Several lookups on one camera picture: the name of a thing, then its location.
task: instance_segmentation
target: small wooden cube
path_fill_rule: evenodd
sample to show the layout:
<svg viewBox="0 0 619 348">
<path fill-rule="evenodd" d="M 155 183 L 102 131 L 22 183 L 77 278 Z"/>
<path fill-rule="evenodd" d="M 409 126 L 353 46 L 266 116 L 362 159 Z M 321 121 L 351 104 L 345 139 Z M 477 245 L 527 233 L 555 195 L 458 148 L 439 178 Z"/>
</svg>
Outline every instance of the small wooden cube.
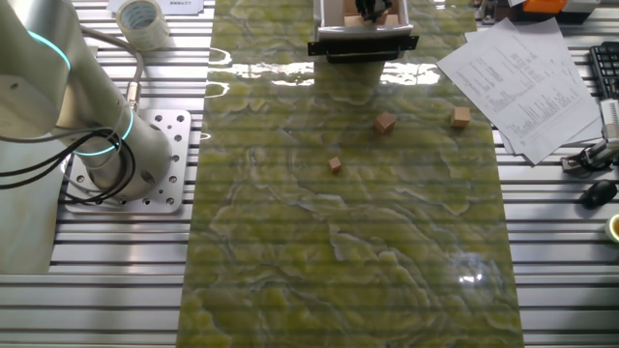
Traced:
<svg viewBox="0 0 619 348">
<path fill-rule="evenodd" d="M 396 125 L 396 118 L 385 111 L 380 116 L 376 117 L 376 121 L 374 121 L 374 127 L 380 131 L 382 134 L 385 134 L 392 130 Z"/>
<path fill-rule="evenodd" d="M 464 128 L 471 121 L 471 110 L 468 107 L 456 107 L 450 120 L 453 128 Z"/>
<path fill-rule="evenodd" d="M 341 169 L 341 162 L 339 161 L 338 158 L 330 159 L 329 167 L 331 168 L 332 172 L 337 173 Z"/>
</svg>

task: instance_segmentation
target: marble board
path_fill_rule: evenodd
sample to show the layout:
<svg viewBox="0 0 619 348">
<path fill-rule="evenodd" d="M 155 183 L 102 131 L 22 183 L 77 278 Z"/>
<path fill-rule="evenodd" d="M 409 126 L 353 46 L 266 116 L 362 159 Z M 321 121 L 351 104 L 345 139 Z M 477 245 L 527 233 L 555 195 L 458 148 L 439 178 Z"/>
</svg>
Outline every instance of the marble board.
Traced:
<svg viewBox="0 0 619 348">
<path fill-rule="evenodd" d="M 409 0 L 416 50 L 330 65 L 310 0 L 217 0 L 178 347 L 522 347 L 491 128 L 436 68 L 468 5 Z"/>
</svg>

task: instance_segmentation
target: yellow object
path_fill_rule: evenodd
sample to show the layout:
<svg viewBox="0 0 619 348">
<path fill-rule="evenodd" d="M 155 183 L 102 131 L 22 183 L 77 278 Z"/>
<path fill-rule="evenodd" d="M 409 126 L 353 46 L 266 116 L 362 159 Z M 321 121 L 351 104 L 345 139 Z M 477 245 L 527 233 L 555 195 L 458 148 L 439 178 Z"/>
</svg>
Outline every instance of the yellow object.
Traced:
<svg viewBox="0 0 619 348">
<path fill-rule="evenodd" d="M 567 0 L 527 0 L 522 9 L 528 13 L 558 14 L 567 4 Z"/>
</svg>

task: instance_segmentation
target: tape roll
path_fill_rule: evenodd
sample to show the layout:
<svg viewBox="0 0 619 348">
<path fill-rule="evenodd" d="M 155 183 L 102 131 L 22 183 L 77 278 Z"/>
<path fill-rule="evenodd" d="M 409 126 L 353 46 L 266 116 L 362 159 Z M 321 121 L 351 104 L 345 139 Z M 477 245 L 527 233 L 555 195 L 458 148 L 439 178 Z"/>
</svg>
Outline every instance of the tape roll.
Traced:
<svg viewBox="0 0 619 348">
<path fill-rule="evenodd" d="M 129 0 L 118 9 L 116 23 L 133 47 L 157 49 L 170 36 L 162 8 L 154 0 Z"/>
</svg>

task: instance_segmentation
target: mounting plate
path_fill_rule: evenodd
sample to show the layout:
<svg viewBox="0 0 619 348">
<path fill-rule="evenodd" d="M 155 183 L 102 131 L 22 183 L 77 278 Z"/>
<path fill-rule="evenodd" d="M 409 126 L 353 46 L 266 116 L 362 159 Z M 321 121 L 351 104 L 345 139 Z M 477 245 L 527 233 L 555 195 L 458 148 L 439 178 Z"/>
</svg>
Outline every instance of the mounting plate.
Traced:
<svg viewBox="0 0 619 348">
<path fill-rule="evenodd" d="M 186 110 L 143 109 L 139 111 L 139 114 L 144 121 L 161 129 L 170 140 L 172 148 L 171 164 L 164 179 L 153 186 L 153 189 L 140 199 L 120 202 L 112 198 L 99 205 L 67 205 L 70 212 L 83 215 L 173 215 L 181 208 L 185 170 L 187 169 L 190 148 L 192 116 Z M 180 141 L 175 140 L 177 135 L 181 135 Z M 98 189 L 88 178 L 86 167 L 77 156 L 74 156 L 70 177 L 85 188 Z M 71 184 L 69 184 L 67 192 L 80 198 L 89 197 L 85 192 Z"/>
</svg>

